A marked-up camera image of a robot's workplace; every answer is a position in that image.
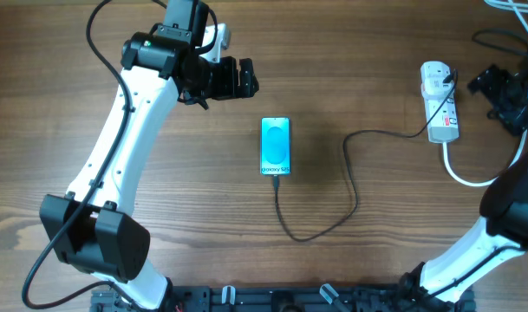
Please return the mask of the white power strip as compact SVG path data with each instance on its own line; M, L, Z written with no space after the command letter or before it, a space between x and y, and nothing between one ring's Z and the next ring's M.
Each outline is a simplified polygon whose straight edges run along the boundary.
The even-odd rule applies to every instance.
M441 100L424 100L427 136L430 142L442 144L459 138L460 130L454 98L441 105Z

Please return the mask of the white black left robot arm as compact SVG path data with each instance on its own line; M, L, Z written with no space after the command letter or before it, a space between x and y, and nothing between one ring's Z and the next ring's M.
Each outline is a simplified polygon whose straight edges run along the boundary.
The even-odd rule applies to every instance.
M230 32L200 1L166 3L162 23L127 40L119 87L85 166L61 196L44 198L47 252L96 277L134 311L179 311L169 278L147 258L150 235L133 217L140 176L167 115L179 103L250 98L259 89L250 59L224 57Z

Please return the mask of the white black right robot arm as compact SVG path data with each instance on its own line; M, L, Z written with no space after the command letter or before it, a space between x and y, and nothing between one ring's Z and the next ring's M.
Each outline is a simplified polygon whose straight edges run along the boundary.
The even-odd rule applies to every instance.
M467 85L492 105L491 115L514 135L528 136L528 42L513 75L496 65ZM407 311L450 311L464 292L503 262L528 252L528 151L486 189L474 226L444 254L401 279Z

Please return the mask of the smartphone with blue screen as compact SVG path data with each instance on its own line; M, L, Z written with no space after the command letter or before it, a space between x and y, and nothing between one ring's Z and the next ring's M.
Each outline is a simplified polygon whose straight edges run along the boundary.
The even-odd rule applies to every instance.
M290 174L290 119L265 117L261 119L260 173Z

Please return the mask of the white USB charger plug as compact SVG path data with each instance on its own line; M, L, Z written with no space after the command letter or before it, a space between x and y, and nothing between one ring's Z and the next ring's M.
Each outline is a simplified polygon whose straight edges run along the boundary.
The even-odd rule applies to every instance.
M450 68L443 62L424 62L420 67L422 97L427 101L443 100L453 87Z

